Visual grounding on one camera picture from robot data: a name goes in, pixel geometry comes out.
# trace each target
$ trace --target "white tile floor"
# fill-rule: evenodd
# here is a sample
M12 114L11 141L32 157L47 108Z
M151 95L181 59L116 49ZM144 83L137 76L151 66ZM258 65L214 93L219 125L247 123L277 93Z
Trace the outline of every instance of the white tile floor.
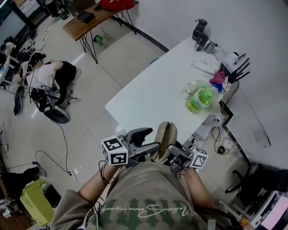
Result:
M72 102L67 109L71 121L61 125L69 151L67 168L74 170L78 180L67 175L44 153L37 154L37 160L48 173L48 180L60 194L66 189L78 190L98 171L98 162L103 159L101 139L124 133L122 127L105 110L105 104L147 68L153 59L164 54L142 36L134 35L127 27L120 27L110 19L102 26L112 40L104 41L103 47L96 45L99 59L97 65L92 57L83 51L80 43L75 42L62 30L67 20L60 20L49 26L49 37L43 41L45 29L52 21L48 18L39 27L35 40L35 47L41 48L45 45L42 53L47 55L47 61L68 61L82 71L73 86L74 95L79 100ZM93 29L92 34L103 35L100 27ZM0 118L5 121L9 143L9 151L3 155L6 167L30 163L35 160L35 152L43 150L66 169L66 145L60 127L40 113L33 103L30 104L28 95L24 100L22 114L14 116L13 107L13 95L0 92ZM5 143L4 135L1 135L1 138ZM200 177L215 199L229 202L235 194L226 195L224 191L238 182L232 170L240 168L243 172L245 166L235 154L218 155L214 152L213 145L211 137L203 145L209 154L209 160L200 172ZM30 167L31 165L12 168L11 171L19 173Z

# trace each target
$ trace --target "white wall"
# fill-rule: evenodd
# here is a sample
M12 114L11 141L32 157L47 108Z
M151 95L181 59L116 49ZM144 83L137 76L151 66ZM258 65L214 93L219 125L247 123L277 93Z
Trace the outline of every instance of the white wall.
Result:
M8 36L15 38L24 26L25 23L12 11L0 26L0 45L4 43Z
M229 103L235 116L228 127L251 160L288 168L288 7L282 0L140 0L131 14L137 28L169 49L203 18L212 40L227 51L246 52L251 73L240 87L272 147L257 144L252 130L260 125L240 91Z

